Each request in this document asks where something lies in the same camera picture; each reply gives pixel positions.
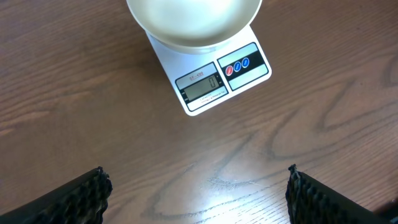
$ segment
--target scale platform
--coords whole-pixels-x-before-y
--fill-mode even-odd
[[[182,54],[148,38],[185,112],[196,116],[271,77],[256,35],[247,26],[221,49]]]

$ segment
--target white scale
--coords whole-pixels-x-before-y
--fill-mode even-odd
[[[247,26],[212,53],[182,54],[148,35],[182,107],[196,116],[271,77],[272,70]]]

